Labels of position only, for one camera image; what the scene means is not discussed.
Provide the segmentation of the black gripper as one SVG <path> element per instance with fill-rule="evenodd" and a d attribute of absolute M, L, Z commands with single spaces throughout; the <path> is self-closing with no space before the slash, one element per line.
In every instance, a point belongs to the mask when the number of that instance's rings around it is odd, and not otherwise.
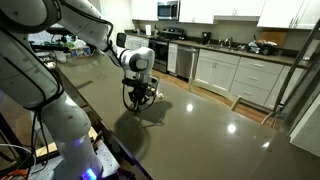
<path fill-rule="evenodd" d="M 131 100 L 143 100 L 155 94 L 155 90 L 148 83 L 142 83 L 138 80 L 124 78 L 122 80 L 124 85 L 132 87 L 133 90 L 128 93 Z"/>

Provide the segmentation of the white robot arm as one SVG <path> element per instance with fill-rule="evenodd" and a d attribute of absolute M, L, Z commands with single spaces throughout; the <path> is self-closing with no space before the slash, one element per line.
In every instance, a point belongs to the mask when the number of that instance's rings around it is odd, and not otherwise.
<path fill-rule="evenodd" d="M 28 36 L 59 24 L 108 55 L 113 64 L 132 71 L 125 82 L 141 105 L 151 84 L 155 52 L 128 50 L 110 40 L 113 24 L 88 0 L 0 0 L 0 89 L 38 116 L 56 143 L 62 161 L 50 180 L 100 180 L 104 171 L 88 132 L 89 117 L 63 90 L 33 52 Z"/>

